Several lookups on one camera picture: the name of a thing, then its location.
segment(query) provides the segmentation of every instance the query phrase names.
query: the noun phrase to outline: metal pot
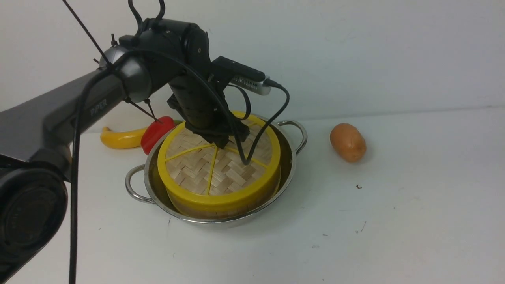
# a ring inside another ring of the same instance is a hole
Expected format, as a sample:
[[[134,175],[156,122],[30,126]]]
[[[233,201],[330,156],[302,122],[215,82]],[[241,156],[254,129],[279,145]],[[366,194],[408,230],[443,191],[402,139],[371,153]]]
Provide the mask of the metal pot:
[[[301,143],[300,145],[298,145],[296,150],[289,143],[289,141],[286,138],[286,134],[281,129],[280,126],[283,125],[293,125],[296,126],[301,131],[302,134]],[[277,137],[279,138],[279,142],[281,144],[281,160],[280,160],[281,180],[279,185],[279,191],[270,200],[266,201],[261,206],[245,214],[223,219],[199,219],[182,215],[175,209],[175,207],[173,206],[172,202],[168,197],[167,190],[163,185],[163,182],[161,181],[160,175],[158,173],[158,163],[157,163],[160,146],[167,137],[168,133],[163,138],[161,138],[158,141],[158,143],[153,147],[153,150],[147,157],[145,165],[134,167],[126,174],[125,178],[126,190],[130,194],[130,196],[133,197],[134,199],[145,203],[156,204],[170,215],[192,223],[227,223],[252,216],[253,214],[269,206],[272,202],[274,202],[277,198],[279,198],[279,196],[286,190],[294,175],[294,170],[296,166],[296,156],[303,150],[303,148],[307,144],[307,132],[299,122],[294,120],[285,120],[278,122],[277,124],[272,124],[271,126],[274,129],[275,133],[277,134]],[[144,184],[145,188],[147,189],[147,192],[149,193],[150,198],[139,195],[133,190],[131,186],[131,177],[135,173],[138,173],[140,171],[144,171]]]

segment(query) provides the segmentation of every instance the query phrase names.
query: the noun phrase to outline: potato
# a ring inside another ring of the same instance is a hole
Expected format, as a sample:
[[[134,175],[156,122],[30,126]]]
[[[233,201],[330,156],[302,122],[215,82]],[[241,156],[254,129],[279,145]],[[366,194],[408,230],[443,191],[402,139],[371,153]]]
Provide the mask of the potato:
[[[340,123],[330,133],[333,149],[344,160],[354,163],[367,151],[367,144],[358,129],[348,123]]]

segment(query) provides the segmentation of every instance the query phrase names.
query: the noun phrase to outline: bamboo steamer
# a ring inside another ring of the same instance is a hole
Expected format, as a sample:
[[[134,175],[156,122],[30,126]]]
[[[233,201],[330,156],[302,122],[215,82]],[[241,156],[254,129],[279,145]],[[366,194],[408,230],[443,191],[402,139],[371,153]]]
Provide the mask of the bamboo steamer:
[[[244,123],[250,130],[242,143],[247,156],[265,122],[250,115]],[[229,218],[247,213],[275,195],[280,181],[280,144],[274,130],[266,129],[247,166],[232,141],[230,137],[225,149],[219,149],[187,130],[184,123],[167,136],[158,154],[158,171],[179,212],[194,218]]]

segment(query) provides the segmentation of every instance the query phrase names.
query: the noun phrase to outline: yellow banana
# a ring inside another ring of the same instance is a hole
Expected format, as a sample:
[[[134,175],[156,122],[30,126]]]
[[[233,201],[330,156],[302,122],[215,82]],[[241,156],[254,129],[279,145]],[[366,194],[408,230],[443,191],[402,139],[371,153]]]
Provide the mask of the yellow banana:
[[[108,127],[102,128],[102,134],[100,135],[100,140],[102,143],[112,149],[128,149],[140,146],[140,140],[144,135],[147,127],[125,131],[125,132],[114,132]]]

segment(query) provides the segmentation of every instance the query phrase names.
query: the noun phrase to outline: red bell pepper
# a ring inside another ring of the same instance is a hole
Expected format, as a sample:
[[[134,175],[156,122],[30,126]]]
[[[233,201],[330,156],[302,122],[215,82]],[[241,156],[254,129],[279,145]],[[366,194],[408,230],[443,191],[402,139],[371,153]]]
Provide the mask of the red bell pepper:
[[[140,145],[146,155],[149,155],[156,142],[158,142],[163,135],[175,127],[175,122],[170,116],[162,116],[158,119],[161,123],[157,121],[151,123],[140,140]]]

